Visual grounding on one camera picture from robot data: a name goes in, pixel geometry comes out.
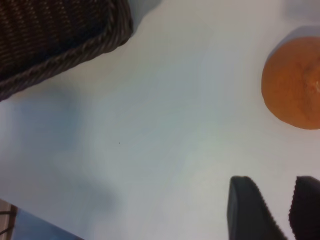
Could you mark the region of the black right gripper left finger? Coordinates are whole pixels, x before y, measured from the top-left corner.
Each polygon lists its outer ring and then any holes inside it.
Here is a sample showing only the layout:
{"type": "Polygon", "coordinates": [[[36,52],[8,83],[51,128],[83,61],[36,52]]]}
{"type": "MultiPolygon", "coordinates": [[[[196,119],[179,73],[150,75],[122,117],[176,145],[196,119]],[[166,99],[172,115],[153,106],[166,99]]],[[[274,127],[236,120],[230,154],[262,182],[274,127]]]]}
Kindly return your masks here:
{"type": "Polygon", "coordinates": [[[285,240],[258,186],[248,176],[232,176],[227,202],[230,240],[285,240]]]}

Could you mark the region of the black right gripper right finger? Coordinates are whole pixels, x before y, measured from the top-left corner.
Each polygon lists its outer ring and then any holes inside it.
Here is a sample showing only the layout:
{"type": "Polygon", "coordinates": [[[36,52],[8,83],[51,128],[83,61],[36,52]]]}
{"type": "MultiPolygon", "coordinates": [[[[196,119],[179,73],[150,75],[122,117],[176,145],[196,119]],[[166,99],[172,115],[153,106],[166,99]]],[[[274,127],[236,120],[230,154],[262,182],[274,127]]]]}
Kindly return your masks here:
{"type": "Polygon", "coordinates": [[[298,176],[295,181],[289,224],[297,240],[320,238],[320,181],[298,176]]]}

